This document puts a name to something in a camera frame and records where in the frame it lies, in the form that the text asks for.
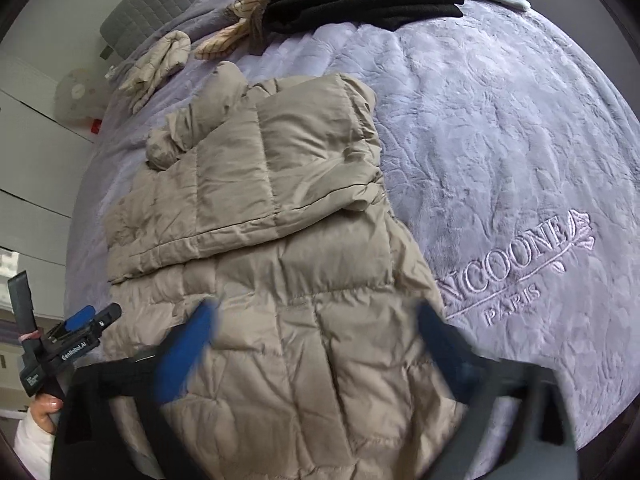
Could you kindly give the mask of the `white sleeve left forearm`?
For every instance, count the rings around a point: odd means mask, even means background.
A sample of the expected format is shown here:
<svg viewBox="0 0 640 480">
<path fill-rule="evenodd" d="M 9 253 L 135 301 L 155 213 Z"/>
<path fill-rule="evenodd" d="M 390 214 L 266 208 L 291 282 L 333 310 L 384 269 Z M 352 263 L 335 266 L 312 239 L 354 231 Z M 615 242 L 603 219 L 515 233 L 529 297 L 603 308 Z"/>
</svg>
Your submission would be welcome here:
<svg viewBox="0 0 640 480">
<path fill-rule="evenodd" d="M 53 425 L 49 417 L 44 422 L 37 422 L 28 410 L 18 423 L 14 437 L 14 452 L 37 480 L 49 480 L 54 443 Z"/>
</svg>

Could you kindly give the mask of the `person's left hand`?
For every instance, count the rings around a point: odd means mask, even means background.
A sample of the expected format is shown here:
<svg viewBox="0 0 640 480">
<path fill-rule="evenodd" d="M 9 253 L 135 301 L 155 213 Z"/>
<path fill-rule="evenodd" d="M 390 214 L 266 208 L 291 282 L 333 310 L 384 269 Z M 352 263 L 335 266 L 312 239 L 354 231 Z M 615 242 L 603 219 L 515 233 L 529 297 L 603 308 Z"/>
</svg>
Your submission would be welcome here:
<svg viewBox="0 0 640 480">
<path fill-rule="evenodd" d="M 55 434 L 56 422 L 52 416 L 62 410 L 63 401 L 47 393 L 34 397 L 29 411 L 36 425 L 47 434 Z"/>
</svg>

